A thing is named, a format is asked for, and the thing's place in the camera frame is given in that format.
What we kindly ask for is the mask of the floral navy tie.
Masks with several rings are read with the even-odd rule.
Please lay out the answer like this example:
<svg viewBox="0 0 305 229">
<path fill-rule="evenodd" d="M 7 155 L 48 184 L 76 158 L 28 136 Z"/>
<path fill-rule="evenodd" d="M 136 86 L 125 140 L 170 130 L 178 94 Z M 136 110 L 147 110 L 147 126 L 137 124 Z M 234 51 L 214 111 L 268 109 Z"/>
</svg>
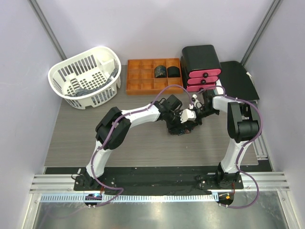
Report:
<svg viewBox="0 0 305 229">
<path fill-rule="evenodd" d="M 194 121 L 186 121 L 185 123 L 168 124 L 168 132 L 171 135 L 184 135 L 191 133 L 198 124 Z"/>
</svg>

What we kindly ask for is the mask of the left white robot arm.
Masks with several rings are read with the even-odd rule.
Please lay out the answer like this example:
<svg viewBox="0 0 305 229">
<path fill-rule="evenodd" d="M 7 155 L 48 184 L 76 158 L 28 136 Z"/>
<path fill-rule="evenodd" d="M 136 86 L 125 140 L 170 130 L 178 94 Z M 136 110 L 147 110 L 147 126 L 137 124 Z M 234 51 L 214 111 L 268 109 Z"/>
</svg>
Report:
<svg viewBox="0 0 305 229">
<path fill-rule="evenodd" d="M 97 190 L 102 183 L 100 176 L 113 150 L 125 140 L 129 130 L 135 126 L 148 122 L 175 120 L 175 111 L 182 107 L 182 102 L 170 95 L 167 99 L 152 102 L 144 107 L 132 110 L 111 108 L 105 117 L 96 126 L 96 145 L 89 164 L 86 166 L 88 176 L 85 185 L 90 190 Z"/>
</svg>

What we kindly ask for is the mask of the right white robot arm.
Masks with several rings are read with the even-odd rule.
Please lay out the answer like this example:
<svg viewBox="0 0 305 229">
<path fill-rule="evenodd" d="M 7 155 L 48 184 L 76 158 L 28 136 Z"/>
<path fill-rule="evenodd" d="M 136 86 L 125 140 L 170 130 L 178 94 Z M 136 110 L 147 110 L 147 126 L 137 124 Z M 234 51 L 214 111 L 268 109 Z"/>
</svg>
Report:
<svg viewBox="0 0 305 229">
<path fill-rule="evenodd" d="M 238 181 L 240 163 L 249 145 L 262 132 L 262 118 L 256 101 L 216 94 L 213 89 L 201 89 L 203 110 L 207 115 L 225 112 L 227 115 L 227 133 L 230 137 L 229 146 L 215 175 L 211 178 L 218 187 L 227 188 Z"/>
</svg>

